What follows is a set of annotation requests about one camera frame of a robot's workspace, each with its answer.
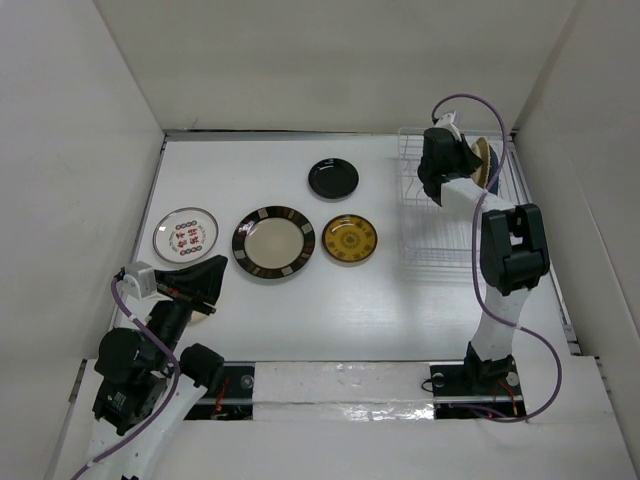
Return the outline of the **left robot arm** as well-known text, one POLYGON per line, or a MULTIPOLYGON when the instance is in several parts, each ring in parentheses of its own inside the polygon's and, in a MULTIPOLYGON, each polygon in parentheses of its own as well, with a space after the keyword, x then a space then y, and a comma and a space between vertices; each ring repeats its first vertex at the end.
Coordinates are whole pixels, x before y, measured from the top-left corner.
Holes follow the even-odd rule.
POLYGON ((150 478, 196 403, 226 392, 221 355, 199 343, 175 349, 194 314, 215 312, 227 264, 223 255, 178 270, 135 262, 114 275, 111 294, 130 324, 100 341, 88 458, 75 478, 150 478))

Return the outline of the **round bamboo woven plate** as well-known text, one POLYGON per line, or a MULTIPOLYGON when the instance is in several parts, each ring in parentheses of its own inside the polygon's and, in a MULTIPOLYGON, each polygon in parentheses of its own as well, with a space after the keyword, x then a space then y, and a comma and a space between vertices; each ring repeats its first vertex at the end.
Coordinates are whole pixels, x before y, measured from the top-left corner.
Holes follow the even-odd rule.
POLYGON ((495 165, 495 152, 485 137, 479 137, 472 145, 471 150, 481 161, 481 165, 471 175, 474 182, 488 190, 495 165))

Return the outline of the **dark blue leaf-shaped dish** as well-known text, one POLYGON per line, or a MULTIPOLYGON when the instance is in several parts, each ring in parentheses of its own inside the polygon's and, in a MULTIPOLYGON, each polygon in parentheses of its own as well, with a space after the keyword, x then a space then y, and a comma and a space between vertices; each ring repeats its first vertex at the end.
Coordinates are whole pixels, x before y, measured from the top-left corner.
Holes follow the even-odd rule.
POLYGON ((500 158, 495 149, 489 146, 490 160, 486 189, 493 195, 499 193, 500 158))

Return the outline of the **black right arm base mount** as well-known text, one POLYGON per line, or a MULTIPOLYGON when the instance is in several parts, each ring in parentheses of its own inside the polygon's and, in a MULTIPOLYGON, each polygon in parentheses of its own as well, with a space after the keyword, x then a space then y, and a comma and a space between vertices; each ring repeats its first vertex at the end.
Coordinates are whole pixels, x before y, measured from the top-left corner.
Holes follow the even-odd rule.
POLYGON ((421 388, 432 395, 436 420, 508 420, 527 414, 512 355, 481 361, 468 346, 462 361, 431 363, 421 388))

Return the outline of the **yellow patterned small plate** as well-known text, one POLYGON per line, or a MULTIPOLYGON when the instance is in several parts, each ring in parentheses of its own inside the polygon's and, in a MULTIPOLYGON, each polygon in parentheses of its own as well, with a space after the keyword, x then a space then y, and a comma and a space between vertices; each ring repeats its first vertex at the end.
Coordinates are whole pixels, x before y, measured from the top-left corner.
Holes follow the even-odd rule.
POLYGON ((374 225, 356 214, 339 215, 327 222, 322 234, 323 250, 344 264, 367 261, 376 251, 378 234, 374 225))

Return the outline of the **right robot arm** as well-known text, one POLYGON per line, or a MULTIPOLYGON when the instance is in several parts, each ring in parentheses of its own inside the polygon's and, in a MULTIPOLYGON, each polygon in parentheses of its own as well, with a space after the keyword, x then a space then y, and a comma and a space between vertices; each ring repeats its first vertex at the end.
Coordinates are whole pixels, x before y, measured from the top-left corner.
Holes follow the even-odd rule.
POLYGON ((513 337, 531 290, 550 269, 542 214, 489 192, 472 175, 482 167, 463 136, 443 127, 423 133, 418 178, 441 209, 471 222, 472 267, 486 290, 478 328, 449 381, 467 395, 485 395, 513 366, 513 337))

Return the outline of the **small black round plate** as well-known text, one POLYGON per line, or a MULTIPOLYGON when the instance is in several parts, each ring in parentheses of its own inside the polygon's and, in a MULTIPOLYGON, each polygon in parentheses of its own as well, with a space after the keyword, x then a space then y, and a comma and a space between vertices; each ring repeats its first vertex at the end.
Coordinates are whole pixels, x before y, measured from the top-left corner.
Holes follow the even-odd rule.
POLYGON ((350 196, 359 184, 359 173, 350 162, 326 158, 314 164, 308 173, 311 190, 321 198, 339 200, 350 196))

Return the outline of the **large brown-rimmed beige plate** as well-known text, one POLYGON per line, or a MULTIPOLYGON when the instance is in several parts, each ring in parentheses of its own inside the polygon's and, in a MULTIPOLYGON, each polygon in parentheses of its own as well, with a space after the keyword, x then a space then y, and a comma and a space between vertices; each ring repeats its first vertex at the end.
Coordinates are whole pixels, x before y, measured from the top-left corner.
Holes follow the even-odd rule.
POLYGON ((250 212, 235 227, 231 241, 240 268, 264 280, 295 275, 307 265, 315 245, 311 221, 286 206, 265 206, 250 212))

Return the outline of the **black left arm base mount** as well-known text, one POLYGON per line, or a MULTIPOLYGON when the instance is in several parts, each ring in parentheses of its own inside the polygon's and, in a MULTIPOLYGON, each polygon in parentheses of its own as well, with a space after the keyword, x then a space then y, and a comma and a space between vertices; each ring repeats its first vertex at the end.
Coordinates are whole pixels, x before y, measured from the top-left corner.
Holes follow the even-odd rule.
POLYGON ((186 420, 245 421, 253 418, 255 363, 226 363, 219 386, 201 398, 186 420))

